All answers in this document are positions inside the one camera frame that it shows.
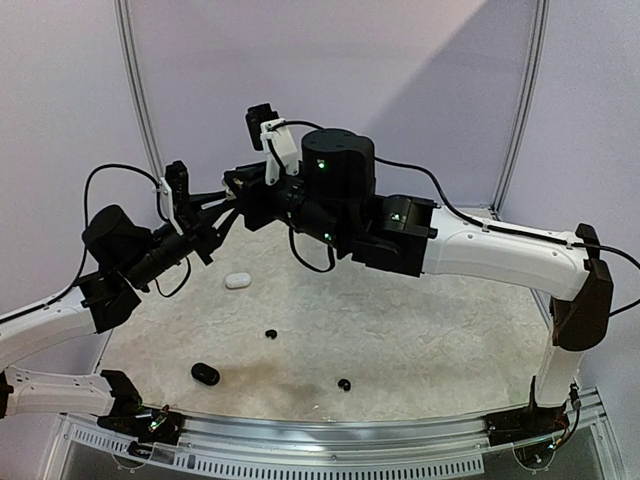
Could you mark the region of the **white earbud charging case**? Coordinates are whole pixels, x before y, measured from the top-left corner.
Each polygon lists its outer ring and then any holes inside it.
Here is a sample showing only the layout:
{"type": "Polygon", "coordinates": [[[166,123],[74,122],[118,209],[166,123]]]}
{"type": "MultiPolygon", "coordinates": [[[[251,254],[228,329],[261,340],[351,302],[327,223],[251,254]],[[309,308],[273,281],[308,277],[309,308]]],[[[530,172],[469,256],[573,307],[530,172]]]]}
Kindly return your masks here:
{"type": "Polygon", "coordinates": [[[224,279],[224,285],[229,290],[243,289],[248,287],[251,283],[252,277],[246,272],[231,273],[224,279]]]}

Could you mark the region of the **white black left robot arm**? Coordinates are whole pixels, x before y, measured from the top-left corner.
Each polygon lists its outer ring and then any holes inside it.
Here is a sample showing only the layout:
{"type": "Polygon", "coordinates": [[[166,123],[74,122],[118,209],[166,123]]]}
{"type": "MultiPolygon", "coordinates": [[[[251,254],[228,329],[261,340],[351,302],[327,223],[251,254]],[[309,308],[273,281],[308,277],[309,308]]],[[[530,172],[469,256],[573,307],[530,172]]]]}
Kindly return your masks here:
{"type": "Polygon", "coordinates": [[[197,253],[209,263],[236,218],[223,193],[182,204],[182,218],[156,231],[137,226],[118,205],[100,210],[82,234],[97,271],[66,290],[1,318],[1,415],[84,413],[112,419],[128,434],[148,426],[148,412],[127,375],[117,370],[72,375],[34,372],[18,362],[68,340],[109,332],[130,319],[169,268],[197,253]]]}

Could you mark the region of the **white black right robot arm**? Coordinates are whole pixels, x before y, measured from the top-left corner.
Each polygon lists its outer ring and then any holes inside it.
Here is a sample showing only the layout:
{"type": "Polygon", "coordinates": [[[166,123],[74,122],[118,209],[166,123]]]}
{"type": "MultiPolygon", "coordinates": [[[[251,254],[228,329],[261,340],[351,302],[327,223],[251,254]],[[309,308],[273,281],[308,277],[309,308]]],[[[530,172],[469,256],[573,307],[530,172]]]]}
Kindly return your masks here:
{"type": "Polygon", "coordinates": [[[266,160],[223,181],[247,229],[279,220],[369,268],[407,276],[462,275],[545,292],[553,327],[517,427],[552,424],[586,351],[604,338],[613,296],[594,229],[545,232],[462,213],[448,202],[375,191],[371,139],[318,129],[299,146],[283,125],[262,132],[266,160]]]}

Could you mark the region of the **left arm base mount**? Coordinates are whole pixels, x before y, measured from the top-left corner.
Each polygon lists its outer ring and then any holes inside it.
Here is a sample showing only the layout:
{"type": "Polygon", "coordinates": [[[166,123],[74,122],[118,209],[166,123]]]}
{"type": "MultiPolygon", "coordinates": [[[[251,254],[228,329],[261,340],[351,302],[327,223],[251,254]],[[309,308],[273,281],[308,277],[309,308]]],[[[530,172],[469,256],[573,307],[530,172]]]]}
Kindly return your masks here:
{"type": "Polygon", "coordinates": [[[139,443],[177,445],[186,417],[168,405],[152,408],[138,396],[118,397],[107,415],[97,419],[102,429],[137,439],[139,443]]]}

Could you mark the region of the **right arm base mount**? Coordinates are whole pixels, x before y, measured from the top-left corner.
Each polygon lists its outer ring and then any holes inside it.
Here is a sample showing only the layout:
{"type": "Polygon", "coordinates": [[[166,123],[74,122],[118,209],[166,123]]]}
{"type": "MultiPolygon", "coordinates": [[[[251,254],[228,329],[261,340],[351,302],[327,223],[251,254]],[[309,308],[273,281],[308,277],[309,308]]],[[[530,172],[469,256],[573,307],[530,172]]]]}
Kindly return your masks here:
{"type": "Polygon", "coordinates": [[[573,422],[566,412],[566,403],[556,407],[541,407],[536,399],[535,386],[531,385],[526,405],[482,417],[489,444],[517,443],[556,432],[562,433],[560,442],[566,441],[573,435],[580,420],[579,396],[571,394],[570,399],[573,406],[577,406],[573,422]]]}

